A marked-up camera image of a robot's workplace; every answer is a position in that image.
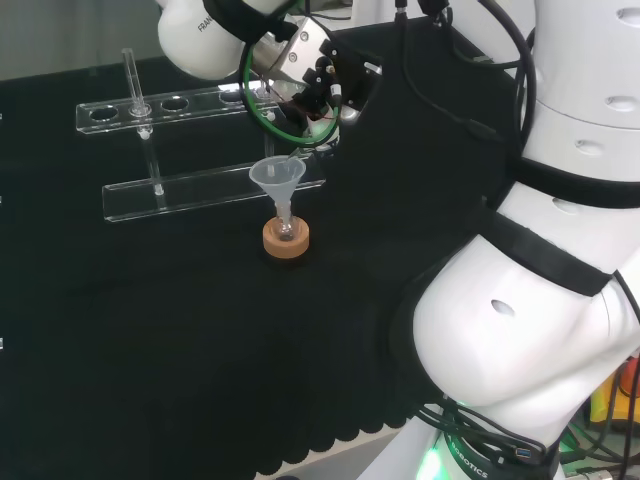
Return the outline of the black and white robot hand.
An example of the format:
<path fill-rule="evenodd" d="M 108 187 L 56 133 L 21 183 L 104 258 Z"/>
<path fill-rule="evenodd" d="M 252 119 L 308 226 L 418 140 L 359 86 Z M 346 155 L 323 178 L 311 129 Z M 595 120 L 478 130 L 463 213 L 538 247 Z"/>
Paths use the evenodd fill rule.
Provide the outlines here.
<path fill-rule="evenodd" d="M 297 95 L 288 107 L 299 112 L 300 120 L 293 120 L 293 114 L 288 115 L 290 122 L 296 122 L 301 130 L 299 135 L 290 134 L 290 144 L 302 150 L 332 150 L 340 141 L 340 128 L 353 125 L 358 120 L 361 111 L 350 105 L 331 105 L 325 103 L 315 110 L 306 111 L 302 108 L 301 95 Z"/>

